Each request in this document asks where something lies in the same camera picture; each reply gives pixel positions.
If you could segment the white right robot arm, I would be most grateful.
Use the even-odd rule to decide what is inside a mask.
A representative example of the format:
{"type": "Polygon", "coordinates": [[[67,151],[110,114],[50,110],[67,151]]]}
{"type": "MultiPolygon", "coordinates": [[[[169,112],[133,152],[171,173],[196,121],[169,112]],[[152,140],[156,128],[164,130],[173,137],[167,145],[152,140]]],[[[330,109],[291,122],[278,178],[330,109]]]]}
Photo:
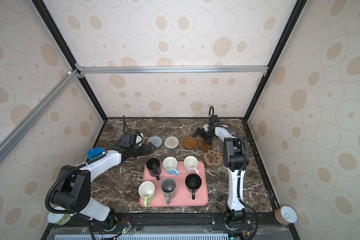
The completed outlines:
{"type": "Polygon", "coordinates": [[[217,137],[224,143],[223,163],[229,174],[229,197],[225,211],[226,225],[243,221],[246,216],[243,200],[243,181],[245,170],[249,164],[248,141],[234,134],[228,126],[220,123],[217,115],[209,113],[209,122],[198,128],[194,137],[201,137],[202,143],[212,145],[213,138],[217,137]]]}

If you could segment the light blue woven coaster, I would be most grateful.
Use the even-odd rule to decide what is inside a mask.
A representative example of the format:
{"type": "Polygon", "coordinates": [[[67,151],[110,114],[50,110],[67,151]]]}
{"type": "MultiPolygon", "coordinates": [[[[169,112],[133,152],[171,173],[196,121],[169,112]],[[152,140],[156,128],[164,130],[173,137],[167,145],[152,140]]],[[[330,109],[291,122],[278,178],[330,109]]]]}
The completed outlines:
{"type": "Polygon", "coordinates": [[[159,148],[162,145],[163,140],[158,136],[153,136],[150,137],[147,142],[152,143],[156,148],[159,148]]]}

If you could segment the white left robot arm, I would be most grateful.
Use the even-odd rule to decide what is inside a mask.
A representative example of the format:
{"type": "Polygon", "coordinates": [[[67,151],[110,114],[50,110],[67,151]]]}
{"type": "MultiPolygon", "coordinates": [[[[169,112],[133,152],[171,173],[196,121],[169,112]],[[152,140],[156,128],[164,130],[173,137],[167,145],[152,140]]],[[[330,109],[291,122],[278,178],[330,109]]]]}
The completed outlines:
{"type": "Polygon", "coordinates": [[[107,207],[91,196],[91,183],[99,175],[125,160],[153,154],[156,146],[144,143],[140,132],[126,132],[108,150],[93,148],[88,151],[88,160],[77,166],[61,168],[56,182],[45,198],[45,206],[53,214],[69,214],[110,230],[116,225],[115,210],[107,207]]]}

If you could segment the multicolour stitched white coaster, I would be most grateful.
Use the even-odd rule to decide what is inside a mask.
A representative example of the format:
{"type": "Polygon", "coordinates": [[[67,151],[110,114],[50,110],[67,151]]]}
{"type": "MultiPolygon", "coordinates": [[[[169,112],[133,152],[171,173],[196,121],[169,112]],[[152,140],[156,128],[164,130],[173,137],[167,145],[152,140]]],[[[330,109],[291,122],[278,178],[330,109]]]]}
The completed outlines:
{"type": "Polygon", "coordinates": [[[179,139],[174,136],[171,136],[166,138],[164,144],[165,147],[168,149],[175,149],[179,145],[179,139]]]}

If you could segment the brown paw shaped coaster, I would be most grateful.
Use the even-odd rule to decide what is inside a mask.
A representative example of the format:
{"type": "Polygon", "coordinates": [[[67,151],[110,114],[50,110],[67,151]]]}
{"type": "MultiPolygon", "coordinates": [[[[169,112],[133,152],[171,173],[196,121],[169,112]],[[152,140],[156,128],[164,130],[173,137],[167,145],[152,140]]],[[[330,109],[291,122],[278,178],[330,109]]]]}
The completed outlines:
{"type": "Polygon", "coordinates": [[[223,156],[213,150],[206,152],[203,158],[208,166],[219,166],[223,161],[223,156]]]}

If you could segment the round brown wooden coaster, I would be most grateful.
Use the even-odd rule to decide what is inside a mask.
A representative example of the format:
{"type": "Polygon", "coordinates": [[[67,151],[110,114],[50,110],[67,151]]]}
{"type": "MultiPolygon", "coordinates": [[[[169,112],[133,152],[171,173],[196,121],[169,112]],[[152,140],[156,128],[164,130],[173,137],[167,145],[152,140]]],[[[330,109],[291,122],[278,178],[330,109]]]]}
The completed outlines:
{"type": "Polygon", "coordinates": [[[213,147],[212,145],[207,145],[202,138],[199,138],[198,146],[202,151],[208,151],[213,147]]]}

